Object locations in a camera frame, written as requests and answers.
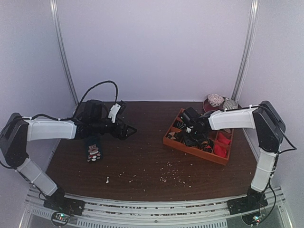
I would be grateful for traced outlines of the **wooden compartment tray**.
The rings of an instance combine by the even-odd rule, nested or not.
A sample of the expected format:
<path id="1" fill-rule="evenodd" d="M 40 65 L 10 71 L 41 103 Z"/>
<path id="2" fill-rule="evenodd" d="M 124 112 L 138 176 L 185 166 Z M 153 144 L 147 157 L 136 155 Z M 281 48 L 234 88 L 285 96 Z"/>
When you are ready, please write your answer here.
<path id="1" fill-rule="evenodd" d="M 181 121 L 182 119 L 180 119 L 181 114 L 184 112 L 184 109 L 180 109 L 178 112 L 178 115 L 175 117 L 174 121 L 172 122 L 172 124 L 170 125 L 169 129 L 167 130 L 166 134 L 163 137 L 163 144 L 167 145 L 173 149 L 177 149 L 179 151 L 182 151 L 184 153 L 188 153 L 194 156 L 197 156 L 199 158 L 217 163 L 217 164 L 221 164 L 221 165 L 226 165 L 229 161 L 230 158 L 230 154 L 231 154 L 231 146 L 232 146 L 232 142 L 228 151 L 228 155 L 226 158 L 222 158 L 219 157 L 217 155 L 214 154 L 213 152 L 213 148 L 214 148 L 214 141 L 216 139 L 217 133 L 218 131 L 210 131 L 207 133 L 207 137 L 209 139 L 209 143 L 208 144 L 203 144 L 201 146 L 186 146 L 184 143 L 184 130 L 178 129 L 175 127 L 175 123 L 176 121 Z M 234 131 L 231 129 L 229 132 L 225 131 L 225 130 L 220 130 L 222 132 L 225 132 L 227 134 L 231 134 L 231 139 L 233 141 L 233 134 Z M 170 140 L 167 138 L 168 133 L 170 132 L 182 132 L 182 139 L 180 142 L 178 141 L 174 141 L 174 140 Z"/>

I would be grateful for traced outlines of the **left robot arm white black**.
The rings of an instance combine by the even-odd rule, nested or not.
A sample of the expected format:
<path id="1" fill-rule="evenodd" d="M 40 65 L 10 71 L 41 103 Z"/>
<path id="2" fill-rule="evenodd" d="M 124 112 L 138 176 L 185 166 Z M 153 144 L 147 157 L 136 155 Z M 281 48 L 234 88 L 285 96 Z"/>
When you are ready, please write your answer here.
<path id="1" fill-rule="evenodd" d="M 68 207 L 65 192 L 36 165 L 27 153 L 31 141 L 66 139 L 82 140 L 98 135 L 110 134 L 125 140 L 137 129 L 119 118 L 125 102 L 113 104 L 110 109 L 98 100 L 81 102 L 70 118 L 53 118 L 46 114 L 24 117 L 13 113 L 0 132 L 0 150 L 5 162 L 2 166 L 13 169 L 36 186 L 58 211 Z"/>

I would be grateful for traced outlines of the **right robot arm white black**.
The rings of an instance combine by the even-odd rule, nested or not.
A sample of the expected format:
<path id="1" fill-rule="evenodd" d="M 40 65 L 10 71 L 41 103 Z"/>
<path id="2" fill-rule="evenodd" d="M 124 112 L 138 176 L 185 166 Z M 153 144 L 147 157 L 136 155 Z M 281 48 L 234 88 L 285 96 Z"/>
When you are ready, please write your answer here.
<path id="1" fill-rule="evenodd" d="M 211 131 L 241 129 L 255 133 L 259 149 L 256 171 L 243 204 L 254 209 L 262 201 L 276 171 L 286 126 L 269 101 L 234 110 L 220 109 L 199 114 L 192 107 L 185 109 L 180 119 L 186 125 L 186 138 L 195 144 Z"/>

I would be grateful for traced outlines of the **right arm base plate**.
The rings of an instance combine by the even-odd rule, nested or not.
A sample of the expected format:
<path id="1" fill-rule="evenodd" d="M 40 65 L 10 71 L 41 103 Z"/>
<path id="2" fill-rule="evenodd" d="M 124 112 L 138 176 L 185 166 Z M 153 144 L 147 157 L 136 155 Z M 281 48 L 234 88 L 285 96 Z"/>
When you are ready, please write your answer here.
<path id="1" fill-rule="evenodd" d="M 268 202 L 265 197 L 245 196 L 237 199 L 230 199 L 227 201 L 228 210 L 230 215 L 249 212 L 259 209 L 260 206 L 266 207 Z"/>

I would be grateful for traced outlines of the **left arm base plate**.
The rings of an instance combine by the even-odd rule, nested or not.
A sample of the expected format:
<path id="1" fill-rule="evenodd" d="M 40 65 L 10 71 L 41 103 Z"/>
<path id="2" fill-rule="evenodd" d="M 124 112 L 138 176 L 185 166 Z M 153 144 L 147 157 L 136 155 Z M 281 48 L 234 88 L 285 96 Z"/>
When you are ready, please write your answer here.
<path id="1" fill-rule="evenodd" d="M 78 199 L 64 198 L 62 203 L 55 204 L 46 199 L 43 206 L 70 216 L 81 216 L 85 207 L 85 202 Z"/>

